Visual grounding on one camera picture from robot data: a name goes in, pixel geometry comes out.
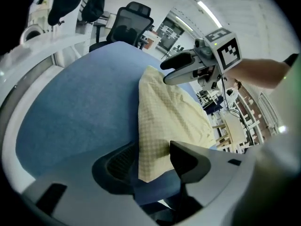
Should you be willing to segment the black caps on rack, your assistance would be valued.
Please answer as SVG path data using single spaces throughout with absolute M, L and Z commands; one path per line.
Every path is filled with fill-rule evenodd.
M 72 12 L 80 2 L 81 0 L 54 0 L 48 15 L 48 24 L 50 26 L 60 25 L 60 19 Z

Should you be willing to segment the white drum appliance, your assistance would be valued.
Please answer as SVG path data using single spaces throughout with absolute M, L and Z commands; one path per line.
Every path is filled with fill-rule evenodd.
M 20 44 L 24 44 L 26 41 L 44 33 L 45 31 L 38 24 L 32 24 L 25 28 L 25 30 L 21 34 Z

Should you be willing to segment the dark double door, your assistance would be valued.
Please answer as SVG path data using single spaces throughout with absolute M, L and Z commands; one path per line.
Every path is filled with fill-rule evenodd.
M 161 38 L 158 46 L 165 50 L 169 50 L 184 33 L 184 30 L 169 18 L 165 18 L 157 29 L 157 33 Z

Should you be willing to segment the blue padded mat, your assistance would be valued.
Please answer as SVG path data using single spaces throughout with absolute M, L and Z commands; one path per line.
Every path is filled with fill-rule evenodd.
M 116 42 L 63 69 L 22 121 L 16 155 L 23 168 L 36 180 L 61 161 L 100 147 L 135 143 L 138 152 L 139 80 L 147 66 L 165 76 L 159 64 L 149 54 Z M 164 182 L 164 198 L 179 192 L 174 170 L 150 183 L 158 181 Z

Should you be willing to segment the black mesh office chair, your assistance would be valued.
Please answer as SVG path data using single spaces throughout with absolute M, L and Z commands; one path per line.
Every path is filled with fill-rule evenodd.
M 135 1 L 130 2 L 125 7 L 121 7 L 117 12 L 115 22 L 106 40 L 91 45 L 89 51 L 92 52 L 117 41 L 138 47 L 142 35 L 153 24 L 150 14 L 150 7 Z

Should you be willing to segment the black fabric bag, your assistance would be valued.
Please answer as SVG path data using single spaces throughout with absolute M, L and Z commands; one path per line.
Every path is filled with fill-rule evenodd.
M 88 0 L 81 12 L 84 22 L 93 23 L 104 13 L 105 0 Z

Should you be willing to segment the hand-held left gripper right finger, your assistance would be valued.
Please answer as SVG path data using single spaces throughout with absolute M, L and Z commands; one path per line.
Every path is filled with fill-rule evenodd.
M 170 160 L 181 181 L 181 208 L 205 208 L 226 192 L 250 152 L 212 150 L 170 142 Z

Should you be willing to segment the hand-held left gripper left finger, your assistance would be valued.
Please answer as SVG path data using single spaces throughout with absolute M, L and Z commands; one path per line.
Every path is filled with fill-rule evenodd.
M 138 179 L 137 144 L 128 143 L 61 161 L 23 197 L 48 225 L 155 226 L 141 207 L 162 200 L 165 185 Z

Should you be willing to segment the person's black-clothed body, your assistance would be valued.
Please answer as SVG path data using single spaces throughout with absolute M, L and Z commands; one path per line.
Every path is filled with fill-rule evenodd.
M 284 60 L 284 63 L 286 63 L 289 67 L 292 67 L 296 59 L 298 58 L 299 54 L 291 54 L 287 59 Z

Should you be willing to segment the light wooden stool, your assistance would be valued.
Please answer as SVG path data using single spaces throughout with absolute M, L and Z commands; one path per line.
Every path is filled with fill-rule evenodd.
M 219 135 L 216 139 L 216 148 L 218 150 L 223 150 L 231 145 L 231 135 L 226 124 L 213 126 L 213 130 Z

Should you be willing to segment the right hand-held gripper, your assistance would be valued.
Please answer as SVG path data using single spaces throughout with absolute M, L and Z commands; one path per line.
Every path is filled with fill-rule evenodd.
M 202 39 L 196 39 L 194 51 L 201 64 L 194 64 L 191 53 L 178 53 L 163 61 L 162 70 L 174 69 L 163 78 L 166 85 L 198 80 L 203 89 L 217 89 L 223 75 L 242 61 L 236 34 L 221 27 Z

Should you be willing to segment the beige plastic basket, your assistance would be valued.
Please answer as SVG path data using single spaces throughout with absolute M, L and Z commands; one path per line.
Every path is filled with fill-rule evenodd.
M 237 145 L 246 141 L 245 132 L 238 117 L 227 113 L 224 115 L 223 121 L 225 122 L 231 145 L 234 149 Z

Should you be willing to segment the ceiling tube light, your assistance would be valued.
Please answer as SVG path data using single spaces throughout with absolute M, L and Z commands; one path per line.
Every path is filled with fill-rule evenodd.
M 210 16 L 210 18 L 214 21 L 214 23 L 216 24 L 216 26 L 218 28 L 222 27 L 221 23 L 216 18 L 216 16 L 212 13 L 212 11 L 202 1 L 198 1 L 197 4 Z

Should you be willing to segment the pale yellow garment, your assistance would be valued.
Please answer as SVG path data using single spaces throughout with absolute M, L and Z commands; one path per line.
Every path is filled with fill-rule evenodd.
M 147 66 L 139 80 L 138 178 L 149 183 L 173 170 L 170 141 L 210 148 L 216 144 L 206 112 L 185 90 L 163 82 L 164 75 Z

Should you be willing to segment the person's right forearm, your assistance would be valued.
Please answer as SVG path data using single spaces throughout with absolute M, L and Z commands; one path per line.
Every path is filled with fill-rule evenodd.
M 243 59 L 225 75 L 261 88 L 274 89 L 290 70 L 285 62 L 271 59 Z

